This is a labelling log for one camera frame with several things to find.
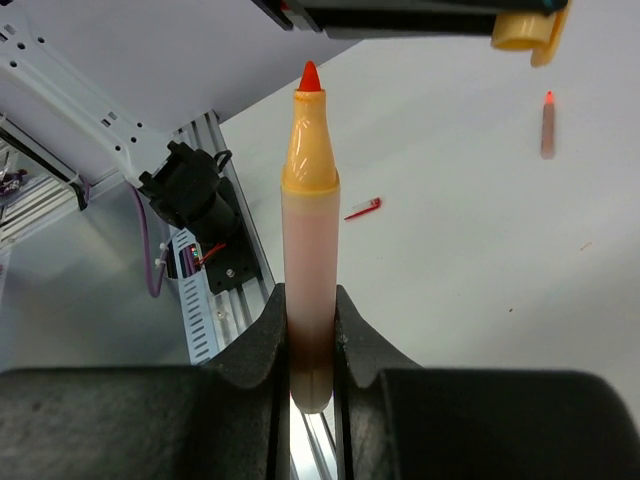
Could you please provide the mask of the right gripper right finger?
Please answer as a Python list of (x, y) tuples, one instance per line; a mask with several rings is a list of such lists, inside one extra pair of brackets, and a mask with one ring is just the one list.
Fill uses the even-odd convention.
[(618, 393), (575, 370), (424, 368), (337, 292), (334, 405), (342, 479), (635, 479)]

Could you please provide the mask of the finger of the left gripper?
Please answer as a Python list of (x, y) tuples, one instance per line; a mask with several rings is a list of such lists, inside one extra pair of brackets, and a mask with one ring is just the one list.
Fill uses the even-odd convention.
[(392, 36), (489, 37), (499, 16), (532, 14), (547, 20), (566, 1), (262, 1), (254, 5), (286, 31), (333, 39)]

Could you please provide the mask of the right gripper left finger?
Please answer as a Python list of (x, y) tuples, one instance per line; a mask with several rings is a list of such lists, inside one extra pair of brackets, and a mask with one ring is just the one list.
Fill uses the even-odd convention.
[(284, 288), (197, 366), (30, 368), (1, 376), (5, 479), (286, 479)]

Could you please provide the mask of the orange marker cap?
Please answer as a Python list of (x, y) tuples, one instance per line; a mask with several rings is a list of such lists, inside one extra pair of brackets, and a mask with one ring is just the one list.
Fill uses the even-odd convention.
[(504, 13), (497, 16), (491, 46), (507, 52), (530, 52), (530, 64), (541, 68), (553, 60), (572, 6), (564, 6), (549, 15), (540, 13)]

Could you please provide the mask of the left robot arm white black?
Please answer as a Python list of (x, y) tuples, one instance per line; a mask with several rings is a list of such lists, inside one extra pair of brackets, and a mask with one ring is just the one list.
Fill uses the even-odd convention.
[[(259, 1), (286, 31), (338, 38), (488, 36), (494, 48), (529, 50), (535, 66), (555, 54), (566, 1)], [(105, 148), (126, 180), (170, 225), (205, 243), (233, 235), (240, 216), (218, 190), (225, 163), (205, 160), (144, 123), (54, 52), (14, 1), (1, 4), (1, 67), (17, 86)]]

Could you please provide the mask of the small red pen cap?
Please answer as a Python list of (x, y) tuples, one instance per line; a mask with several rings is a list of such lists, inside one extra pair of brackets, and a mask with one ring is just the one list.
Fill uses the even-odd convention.
[(380, 197), (375, 197), (366, 202), (363, 202), (352, 208), (352, 211), (349, 212), (345, 217), (345, 221), (351, 221), (363, 215), (366, 215), (370, 212), (373, 212), (379, 209), (382, 205), (382, 200)]

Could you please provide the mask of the slim orange-tip pen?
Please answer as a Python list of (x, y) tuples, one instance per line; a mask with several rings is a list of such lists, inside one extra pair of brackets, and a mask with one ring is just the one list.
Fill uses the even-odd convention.
[(555, 154), (555, 97), (552, 91), (548, 91), (542, 112), (541, 129), (541, 157), (550, 160)]

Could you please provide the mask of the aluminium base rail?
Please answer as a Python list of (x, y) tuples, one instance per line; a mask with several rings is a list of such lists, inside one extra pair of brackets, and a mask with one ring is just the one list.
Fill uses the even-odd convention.
[[(202, 365), (231, 345), (258, 319), (274, 288), (274, 278), (231, 162), (231, 154), (213, 111), (180, 128), (174, 136), (193, 149), (202, 149), (224, 166), (221, 195), (241, 218), (225, 247), (193, 273), (186, 254), (203, 258), (212, 247), (196, 241), (186, 230), (174, 230), (173, 258), (180, 283), (180, 301), (191, 363)], [(338, 477), (329, 410), (302, 413), (289, 403), (290, 466), (287, 479)]]

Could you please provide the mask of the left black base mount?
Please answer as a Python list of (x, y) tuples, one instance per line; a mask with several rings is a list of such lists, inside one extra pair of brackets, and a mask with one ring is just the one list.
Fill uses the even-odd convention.
[(236, 289), (251, 279), (262, 277), (233, 184), (228, 178), (222, 178), (218, 191), (239, 217), (239, 226), (225, 241), (226, 246), (214, 253), (205, 263), (204, 268), (213, 295)]

